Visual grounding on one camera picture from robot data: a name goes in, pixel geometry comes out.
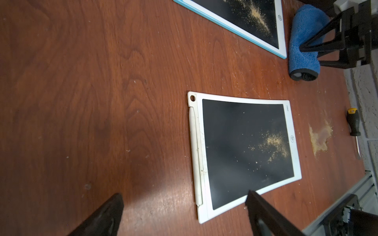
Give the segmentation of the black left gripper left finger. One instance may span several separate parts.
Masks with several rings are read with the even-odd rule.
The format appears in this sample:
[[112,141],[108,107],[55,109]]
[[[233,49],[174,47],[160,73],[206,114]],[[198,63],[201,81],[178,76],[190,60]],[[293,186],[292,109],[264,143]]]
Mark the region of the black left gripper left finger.
[[115,193],[69,236],[116,236],[124,209],[121,193]]

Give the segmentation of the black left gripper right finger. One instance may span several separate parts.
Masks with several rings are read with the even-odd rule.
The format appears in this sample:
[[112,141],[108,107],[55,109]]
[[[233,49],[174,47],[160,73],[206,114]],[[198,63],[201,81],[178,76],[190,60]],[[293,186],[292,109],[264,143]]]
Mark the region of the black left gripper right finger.
[[245,206],[254,236],[304,235],[255,191],[248,192]]

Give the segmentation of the large white drawing tablet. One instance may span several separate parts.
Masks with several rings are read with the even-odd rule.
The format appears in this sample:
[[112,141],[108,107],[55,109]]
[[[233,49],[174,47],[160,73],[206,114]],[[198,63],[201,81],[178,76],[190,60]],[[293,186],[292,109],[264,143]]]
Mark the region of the large white drawing tablet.
[[302,178],[288,100],[188,92],[199,223]]

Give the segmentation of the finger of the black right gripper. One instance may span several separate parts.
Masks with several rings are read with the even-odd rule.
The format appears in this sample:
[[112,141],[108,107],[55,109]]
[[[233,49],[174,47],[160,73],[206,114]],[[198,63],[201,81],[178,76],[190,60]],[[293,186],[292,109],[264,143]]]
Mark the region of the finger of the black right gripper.
[[339,50],[337,61],[319,61],[321,66],[350,69],[354,67],[354,52],[352,50]]
[[339,14],[312,38],[302,43],[301,52],[334,52],[352,45],[350,39],[351,15]]

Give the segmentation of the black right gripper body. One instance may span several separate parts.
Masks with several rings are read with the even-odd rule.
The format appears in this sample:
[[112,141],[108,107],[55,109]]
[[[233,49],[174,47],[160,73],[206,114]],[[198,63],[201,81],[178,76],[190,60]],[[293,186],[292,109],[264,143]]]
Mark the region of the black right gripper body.
[[372,51],[378,48],[378,2],[339,1],[339,11],[347,16],[346,46],[339,53],[341,68],[369,65]]

